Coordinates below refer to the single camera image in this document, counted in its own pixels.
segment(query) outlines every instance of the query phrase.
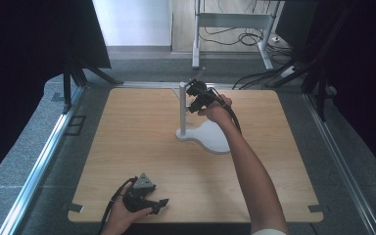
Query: wire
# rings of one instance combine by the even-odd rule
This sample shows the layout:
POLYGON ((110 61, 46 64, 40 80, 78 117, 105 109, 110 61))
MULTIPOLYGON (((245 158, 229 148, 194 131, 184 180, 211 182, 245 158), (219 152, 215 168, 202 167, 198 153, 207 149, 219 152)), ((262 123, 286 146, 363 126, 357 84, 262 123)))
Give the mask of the wire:
POLYGON ((250 77, 254 77, 254 76, 259 76, 259 75, 265 75, 265 74, 268 74, 268 73, 272 73, 272 71, 259 72, 259 73, 254 73, 254 74, 251 74, 251 75, 243 76, 243 77, 241 77, 240 79, 238 79, 238 80, 234 83, 234 85, 233 85, 233 87, 232 87, 231 89, 234 90, 234 89, 236 88, 237 84, 238 84, 240 81, 244 80, 244 79, 247 79, 247 78, 250 78, 250 77))
POLYGON ((224 11, 222 11, 222 8, 219 6, 219 0, 218 0, 218 8, 219 8, 219 10, 221 10, 221 13, 224 13, 224 11))
POLYGON ((127 183, 129 182, 132 182, 134 183, 135 181, 137 180, 137 177, 133 177, 133 178, 129 178, 127 179, 118 189, 117 191, 113 194, 111 200, 109 201, 107 207, 106 207, 106 210, 105 210, 105 213, 103 214, 103 218, 102 218, 102 221, 101 221, 101 225, 100 225, 100 229, 99 229, 99 232, 97 234, 102 234, 103 232, 103 227, 105 226, 105 223, 106 223, 106 219, 108 218, 108 215, 110 213, 110 210, 112 208, 112 205, 113 203, 116 201, 116 199, 118 198, 119 194, 121 193, 121 191, 123 190, 124 186, 126 186, 127 183))
MULTIPOLYGON (((222 32, 225 32, 225 31, 228 31, 228 30, 232 30, 232 29, 235 29, 236 27, 232 27, 232 28, 228 28, 226 30, 222 30, 222 31, 217 31, 217 32, 207 32, 206 30, 206 33, 207 34, 210 34, 210 35, 214 35, 214 34, 218 34, 218 33, 222 33, 222 32)), ((231 45, 234 45, 234 44, 237 44, 239 42, 241 42, 243 45, 245 46, 255 46, 257 45, 261 40, 262 40, 262 37, 260 35, 257 35, 257 34, 254 34, 254 33, 250 33, 250 32, 247 32, 247 30, 250 30, 249 28, 246 28, 245 29, 245 32, 243 33, 240 33, 237 37, 237 40, 234 41, 234 42, 230 42, 230 43, 227 43, 227 42, 220 42, 220 41, 216 41, 216 40, 212 40, 212 39, 206 39, 204 38, 201 33, 199 33, 199 36, 201 39, 203 39, 204 41, 208 41, 208 42, 213 42, 213 43, 217 43, 217 44, 220 44, 220 45, 225 45, 225 46, 231 46, 231 45), (245 41, 245 38, 250 38, 253 40, 252 43, 249 43, 249 42, 246 42, 245 41)))
POLYGON ((218 94, 218 96, 216 96, 214 94, 211 94, 209 92, 206 92, 206 91, 198 89, 198 88, 195 88, 195 90, 200 92, 201 94, 203 94, 205 96, 212 98, 216 102, 218 102, 230 114, 230 116, 233 119, 234 124, 236 125, 237 129, 240 131, 240 133, 242 133, 241 128, 240 128, 240 123, 239 123, 239 120, 237 119, 236 114, 234 114, 233 109, 231 109, 231 107, 229 105, 227 105, 227 103, 225 103, 225 101, 222 99, 221 95, 218 94))
POLYGON ((252 85, 255 85, 255 84, 259 83, 259 82, 260 82, 261 80, 263 80, 263 79, 272 78, 274 75, 275 75, 275 73, 274 73, 274 74, 270 74, 270 73, 265 74, 265 75, 263 75, 262 77, 260 77, 260 78, 258 78, 258 79, 255 79, 255 80, 253 80, 253 81, 251 81, 251 82, 248 82, 248 83, 242 85, 242 86, 239 88, 239 90, 249 88, 249 87, 251 87, 252 85))
POLYGON ((249 4, 249 6, 247 6, 247 8, 246 8, 246 10, 244 11, 244 13, 247 13, 247 10, 250 8, 250 6, 252 6, 253 4, 254 4, 254 6, 253 6, 253 8, 252 8, 252 13, 254 13, 255 12, 255 9, 256 9, 256 4, 258 3, 258 0, 252 0, 252 1, 250 1, 250 4, 249 4))
POLYGON ((279 54, 279 55, 271 55, 271 61, 273 61, 274 63, 276 63, 277 65, 285 65, 286 63, 281 63, 281 62, 279 62, 277 59, 275 59, 274 57, 277 57, 277 56, 288 56, 288 57, 290 57, 290 55, 286 55, 286 54, 283 54, 283 53, 281 53, 281 54, 279 54))
POLYGON ((267 9, 266 9, 266 13, 268 12, 268 8, 270 7, 270 3, 271 1, 268 1, 268 5, 267 5, 267 9))
POLYGON ((226 31, 230 31, 230 30, 233 30, 233 29, 236 29, 236 28, 237 28, 237 27, 230 27, 230 28, 227 28, 227 29, 222 30, 222 31, 208 32, 208 31, 207 31, 207 28, 204 27, 204 29, 206 30, 206 33, 209 34, 209 35, 219 34, 219 33, 226 32, 226 31))

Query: hand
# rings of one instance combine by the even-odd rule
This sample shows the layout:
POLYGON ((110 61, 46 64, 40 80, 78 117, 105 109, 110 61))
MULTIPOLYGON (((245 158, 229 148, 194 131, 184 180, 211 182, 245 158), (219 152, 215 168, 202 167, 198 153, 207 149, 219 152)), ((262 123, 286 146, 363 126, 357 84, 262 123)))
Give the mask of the hand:
POLYGON ((135 220, 147 216, 152 212, 152 208, 146 208, 137 212, 130 212, 124 206, 124 193, 130 188, 131 183, 126 184, 116 201, 112 205, 109 219, 106 222, 102 235, 118 235, 122 234, 135 220))
MULTIPOLYGON (((220 95, 224 102, 231 106, 233 103, 230 98, 225 97, 225 95, 220 95)), ((204 110, 198 111, 199 116, 207 116, 207 118, 217 124, 222 124, 223 122, 227 122, 231 120, 231 115, 216 101, 214 101, 210 106, 208 106, 204 110)))

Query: wooden tabletop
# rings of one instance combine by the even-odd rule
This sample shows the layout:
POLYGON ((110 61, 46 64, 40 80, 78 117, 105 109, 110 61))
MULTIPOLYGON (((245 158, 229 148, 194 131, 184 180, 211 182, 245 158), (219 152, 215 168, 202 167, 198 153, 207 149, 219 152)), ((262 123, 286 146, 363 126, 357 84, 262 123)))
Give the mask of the wooden tabletop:
MULTIPOLYGON (((309 211, 318 201, 277 94, 219 92, 233 100, 243 135, 267 168, 286 220, 322 220, 322 212, 309 211)), ((205 120, 187 113, 187 128, 205 120)), ((171 89, 113 89, 73 199, 83 210, 70 211, 69 219, 100 221, 118 187, 145 172, 157 185, 148 199, 169 202, 158 215, 138 222, 250 222, 231 155, 179 141, 178 128, 179 100, 171 89)))

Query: black curtain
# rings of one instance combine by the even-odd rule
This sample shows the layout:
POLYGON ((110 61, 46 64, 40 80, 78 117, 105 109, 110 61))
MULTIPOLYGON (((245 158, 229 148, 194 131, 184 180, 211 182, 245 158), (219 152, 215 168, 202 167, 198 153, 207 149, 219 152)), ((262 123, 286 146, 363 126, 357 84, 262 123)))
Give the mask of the black curtain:
POLYGON ((326 63, 335 105, 376 157, 376 1, 357 2, 326 63))
POLYGON ((0 1, 0 163, 46 81, 63 73, 67 52, 92 67, 111 67, 91 0, 0 1))

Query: metal frame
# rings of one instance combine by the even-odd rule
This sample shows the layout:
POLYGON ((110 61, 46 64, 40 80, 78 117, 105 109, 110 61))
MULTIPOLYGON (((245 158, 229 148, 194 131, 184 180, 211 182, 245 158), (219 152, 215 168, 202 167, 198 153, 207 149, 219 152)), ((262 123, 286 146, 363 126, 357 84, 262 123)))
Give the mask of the metal frame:
POLYGON ((32 200, 32 197, 35 193, 35 190, 38 187, 38 184, 45 173, 45 169, 50 163, 54 152, 59 144, 63 133, 65 132, 72 114, 76 109, 76 103, 83 93, 82 87, 77 87, 73 97, 71 109, 66 114, 60 115, 50 137, 48 138, 44 148, 41 151, 41 154, 38 157, 38 160, 35 163, 31 173, 29 174, 23 189, 12 205, 11 210, 9 211, 5 221, 3 222, 0 228, 0 235, 2 234, 14 234, 18 228, 18 225, 21 223, 22 218, 27 210, 29 203, 32 200))
POLYGON ((318 115, 316 111, 316 105, 310 95, 304 93, 304 99, 309 108, 313 120, 315 121, 320 134, 322 135, 325 144, 331 153, 331 157, 341 174, 341 177, 346 185, 348 192, 355 204, 356 209, 359 212, 359 215, 364 222, 364 225, 368 231, 368 234, 376 235, 376 216, 374 211, 371 209, 370 205, 368 204, 367 200, 365 199, 364 194, 362 193, 358 183, 356 182, 353 174, 351 173, 350 168, 345 161, 340 148, 338 147, 337 143, 335 142, 334 137, 332 136, 331 132, 329 131, 328 125, 325 121, 318 115))
MULTIPOLYGON (((109 87, 116 88, 167 88, 167 89, 178 89, 180 83, 178 82, 125 82, 123 85, 109 85, 109 87)), ((216 87, 220 89, 231 89, 231 84, 223 83, 207 83, 209 87, 216 87)), ((32 197, 35 193, 35 190, 38 187, 38 184, 43 177, 47 165, 50 163, 54 152, 62 138, 63 133, 65 132, 68 123, 71 119, 72 114, 77 109, 77 103, 84 92, 83 87, 77 87, 76 91, 72 97, 72 103, 70 111, 67 114, 62 114, 59 117, 50 137, 47 140, 38 160, 35 163, 31 173, 29 174, 28 179, 26 180, 21 193, 15 200, 11 210, 9 211, 4 223, 0 228, 1 234, 14 234, 18 225, 21 223, 24 214, 29 206, 29 203, 32 200, 32 197)), ((319 117, 316 112, 316 106, 311 96, 308 94, 303 94, 304 100, 307 104, 308 109, 310 110, 312 117, 319 128, 319 132, 324 139, 328 150, 331 153, 332 159, 336 164, 338 171, 341 174, 341 177, 352 197, 354 205, 358 210, 362 221, 369 234, 376 235, 376 216, 368 204, 365 196, 360 190, 359 185, 351 173, 350 168, 348 167, 344 157, 342 156, 340 149, 337 143, 334 140, 327 124, 319 117)))
POLYGON ((280 1, 270 15, 252 15, 252 14, 220 14, 220 13, 201 13, 201 0, 195 1, 195 35, 192 49, 192 68, 200 67, 200 27, 242 27, 242 28, 264 28, 266 33, 263 41, 258 43, 258 49, 263 59, 264 65, 268 71, 273 70, 273 64, 267 55, 266 47, 270 32, 273 29, 276 14, 279 9, 280 1))

